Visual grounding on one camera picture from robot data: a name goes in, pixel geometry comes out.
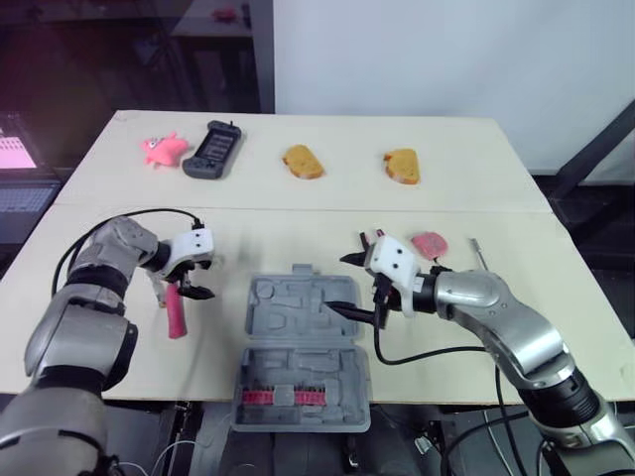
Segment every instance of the white wall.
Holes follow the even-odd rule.
[[[274,0],[274,22],[277,113],[493,117],[532,172],[635,96],[633,0]],[[602,178],[635,179],[633,148]]]

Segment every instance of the laptop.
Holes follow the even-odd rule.
[[[0,115],[0,245],[22,245],[62,186],[18,114]]]

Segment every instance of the laptop keyboard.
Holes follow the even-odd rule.
[[[0,188],[0,213],[40,211],[53,193],[52,188]]]

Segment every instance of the toy bread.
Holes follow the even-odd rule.
[[[287,151],[283,162],[299,179],[317,179],[324,175],[324,168],[307,146],[299,144]]]
[[[412,149],[398,149],[384,156],[386,174],[399,183],[414,185],[419,183],[419,163],[417,153]]]

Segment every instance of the laptop screen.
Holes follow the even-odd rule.
[[[35,169],[31,154],[19,137],[0,137],[0,170]]]

